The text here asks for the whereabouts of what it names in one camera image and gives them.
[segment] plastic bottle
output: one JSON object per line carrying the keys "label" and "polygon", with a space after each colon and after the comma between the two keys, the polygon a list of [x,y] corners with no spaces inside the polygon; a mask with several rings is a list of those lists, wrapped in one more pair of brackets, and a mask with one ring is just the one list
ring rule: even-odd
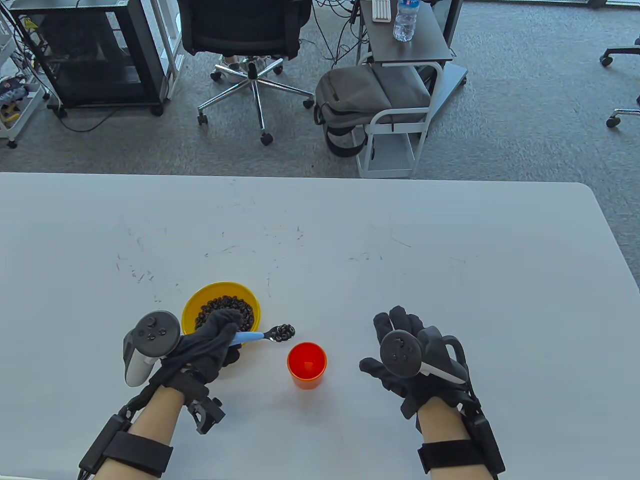
{"label": "plastic bottle", "polygon": [[418,16],[420,0],[398,0],[398,13],[394,24],[394,38],[408,42],[415,32],[415,19]]}

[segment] office chair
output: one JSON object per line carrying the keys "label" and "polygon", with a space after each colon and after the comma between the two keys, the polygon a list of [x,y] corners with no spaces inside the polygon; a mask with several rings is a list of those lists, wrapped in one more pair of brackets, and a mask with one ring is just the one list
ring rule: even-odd
{"label": "office chair", "polygon": [[[312,0],[178,0],[182,45],[195,55],[197,52],[213,52],[225,57],[246,57],[247,73],[237,72],[224,65],[216,65],[211,79],[217,81],[222,73],[242,78],[240,83],[207,100],[198,107],[198,123],[208,123],[204,109],[251,88],[263,145],[273,141],[267,133],[262,116],[259,87],[282,90],[306,97],[303,105],[314,105],[314,94],[267,79],[267,74],[282,73],[283,58],[292,59],[300,49],[300,29],[311,15]],[[256,60],[271,56],[275,61],[257,70]]]}
{"label": "office chair", "polygon": [[[611,58],[612,53],[628,54],[628,55],[640,55],[640,36],[636,38],[633,47],[616,47],[612,49],[606,49],[600,56],[600,64],[603,67],[608,67],[613,62]],[[640,106],[640,95],[636,98],[636,103]],[[637,108],[614,108],[613,113],[607,119],[607,126],[612,129],[620,124],[620,117],[618,115],[634,115],[640,116],[640,109]]]}

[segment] black glove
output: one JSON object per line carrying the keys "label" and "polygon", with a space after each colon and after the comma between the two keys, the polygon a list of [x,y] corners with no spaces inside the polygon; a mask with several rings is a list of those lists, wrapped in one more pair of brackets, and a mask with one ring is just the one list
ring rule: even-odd
{"label": "black glove", "polygon": [[173,377],[185,371],[203,385],[218,378],[220,369],[240,358],[238,346],[229,348],[242,315],[237,310],[215,310],[195,333],[183,335],[175,349],[161,360],[162,366],[149,384],[127,404],[129,411],[144,408],[160,385],[168,386]]}
{"label": "black glove", "polygon": [[[376,327],[378,342],[392,330],[406,330],[413,336],[424,329],[422,321],[415,315],[404,311],[404,308],[394,307],[389,314],[378,314],[373,319]],[[455,407],[460,403],[469,404],[473,400],[468,394],[466,384],[457,385],[431,374],[429,376],[418,374],[411,378],[400,378],[393,375],[387,368],[374,358],[363,358],[360,361],[360,370],[372,377],[379,378],[382,386],[396,395],[404,398],[400,407],[406,419],[410,419],[432,397],[440,397],[449,406]]]}

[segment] forearm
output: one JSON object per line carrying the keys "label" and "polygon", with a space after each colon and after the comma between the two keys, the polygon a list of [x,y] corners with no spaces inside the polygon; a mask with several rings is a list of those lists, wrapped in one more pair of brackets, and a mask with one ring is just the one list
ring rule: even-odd
{"label": "forearm", "polygon": [[[469,439],[459,411],[451,408],[438,397],[431,398],[418,410],[418,419],[426,444]],[[431,478],[433,480],[492,480],[491,474],[484,465],[433,468]]]}
{"label": "forearm", "polygon": [[[184,395],[180,392],[172,388],[159,387],[147,407],[129,428],[129,433],[169,445],[183,404]],[[155,477],[107,459],[96,473],[95,480],[155,480]]]}

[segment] red cup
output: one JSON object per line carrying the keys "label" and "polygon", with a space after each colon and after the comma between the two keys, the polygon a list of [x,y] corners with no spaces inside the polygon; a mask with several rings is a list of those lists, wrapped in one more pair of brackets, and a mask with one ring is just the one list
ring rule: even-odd
{"label": "red cup", "polygon": [[287,357],[293,383],[303,390],[316,388],[326,370],[326,353],[318,345],[304,342],[294,346]]}

